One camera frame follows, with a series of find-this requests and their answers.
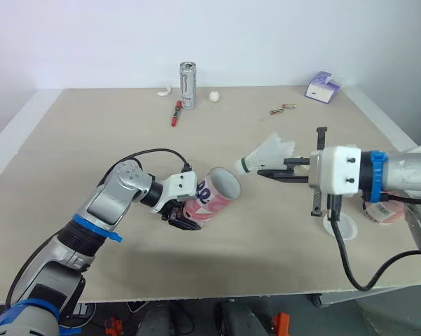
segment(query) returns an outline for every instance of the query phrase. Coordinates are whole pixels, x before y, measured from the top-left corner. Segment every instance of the table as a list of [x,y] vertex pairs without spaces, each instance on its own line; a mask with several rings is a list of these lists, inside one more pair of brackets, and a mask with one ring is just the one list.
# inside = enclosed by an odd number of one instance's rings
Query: table
[[[176,149],[202,178],[212,167],[233,171],[236,159],[274,131],[284,141],[295,140],[295,154],[302,156],[315,149],[316,128],[322,125],[329,129],[327,146],[394,150],[342,92],[326,105],[306,99],[304,87],[220,87],[221,100],[215,104],[207,99],[211,90],[198,90],[198,107],[182,111],[175,128],[170,122],[177,89],[167,97],[159,97],[156,89],[62,92],[0,174],[0,302],[30,253],[71,218],[107,168],[128,153]],[[298,108],[268,114],[284,102]],[[19,124],[10,127],[18,130]],[[157,179],[181,169],[167,153],[146,155],[142,163]],[[133,204],[116,230],[123,243],[107,241],[85,273],[82,300],[352,290],[334,238],[320,218],[310,215],[311,189],[256,174],[239,180],[241,197],[198,232],[171,227],[143,204]],[[404,220],[388,226],[370,222],[361,212],[360,197],[346,198],[343,212],[359,226],[357,238],[346,246],[360,282],[392,255],[415,248]],[[413,284],[421,284],[417,256],[390,267],[378,287]]]

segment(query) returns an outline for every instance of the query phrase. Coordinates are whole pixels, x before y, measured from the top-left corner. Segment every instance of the purple tissue box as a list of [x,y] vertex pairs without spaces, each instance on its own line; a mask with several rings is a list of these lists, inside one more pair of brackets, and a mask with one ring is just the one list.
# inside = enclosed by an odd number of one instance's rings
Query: purple tissue box
[[328,104],[339,88],[339,84],[331,79],[331,73],[320,71],[308,84],[305,96]]

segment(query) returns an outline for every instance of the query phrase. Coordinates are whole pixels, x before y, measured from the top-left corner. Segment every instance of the white label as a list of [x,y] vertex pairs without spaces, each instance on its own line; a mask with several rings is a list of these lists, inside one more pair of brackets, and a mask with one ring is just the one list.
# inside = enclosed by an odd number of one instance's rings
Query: white label
[[392,210],[389,210],[384,203],[378,202],[374,204],[369,204],[366,208],[367,213],[370,217],[375,219],[377,222],[381,223],[391,218],[396,213]]

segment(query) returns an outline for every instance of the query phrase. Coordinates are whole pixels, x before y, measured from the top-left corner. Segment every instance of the energy drink can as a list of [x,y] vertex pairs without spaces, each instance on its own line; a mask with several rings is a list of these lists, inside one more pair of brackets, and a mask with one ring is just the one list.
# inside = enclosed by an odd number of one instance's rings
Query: energy drink can
[[182,62],[180,66],[182,108],[194,109],[196,100],[196,64]]

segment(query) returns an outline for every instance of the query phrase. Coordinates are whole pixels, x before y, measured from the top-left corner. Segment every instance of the white wall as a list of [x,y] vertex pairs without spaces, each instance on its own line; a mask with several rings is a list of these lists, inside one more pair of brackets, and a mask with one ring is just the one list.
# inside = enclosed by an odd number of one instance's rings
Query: white wall
[[178,86],[184,60],[201,86],[298,85],[331,71],[421,141],[421,0],[0,0],[0,69],[28,92]]

